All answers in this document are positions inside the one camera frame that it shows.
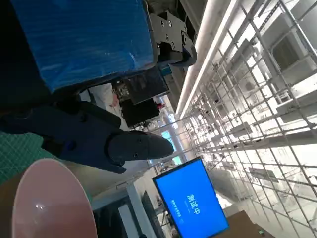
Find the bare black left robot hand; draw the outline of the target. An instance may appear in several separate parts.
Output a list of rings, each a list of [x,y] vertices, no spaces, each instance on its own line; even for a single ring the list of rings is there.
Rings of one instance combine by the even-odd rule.
[[[191,66],[186,25],[144,0],[3,0],[0,129],[33,133],[54,156],[125,172],[126,161],[173,153],[165,138],[123,131],[120,118],[79,94],[154,66]]]

